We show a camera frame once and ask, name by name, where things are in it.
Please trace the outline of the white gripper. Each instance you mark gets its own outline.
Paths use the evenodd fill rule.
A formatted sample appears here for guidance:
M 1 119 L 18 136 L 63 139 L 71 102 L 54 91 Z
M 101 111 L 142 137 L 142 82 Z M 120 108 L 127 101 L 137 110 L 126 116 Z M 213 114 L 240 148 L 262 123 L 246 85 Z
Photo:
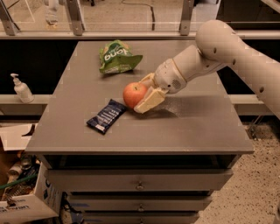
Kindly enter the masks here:
M 176 94 L 186 87 L 186 80 L 181 75 L 172 59 L 158 66 L 155 73 L 149 73 L 140 80 L 148 88 L 144 98 L 134 107 L 143 114 L 155 108 L 165 100 L 166 94 Z

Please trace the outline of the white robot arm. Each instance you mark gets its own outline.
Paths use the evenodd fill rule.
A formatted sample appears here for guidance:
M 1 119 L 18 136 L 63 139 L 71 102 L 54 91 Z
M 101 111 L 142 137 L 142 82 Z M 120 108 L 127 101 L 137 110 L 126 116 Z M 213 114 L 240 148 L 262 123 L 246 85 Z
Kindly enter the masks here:
M 226 23 L 209 20 L 195 43 L 140 80 L 148 91 L 133 109 L 145 113 L 176 94 L 191 80 L 231 68 L 267 108 L 280 118 L 280 62 L 250 47 Z

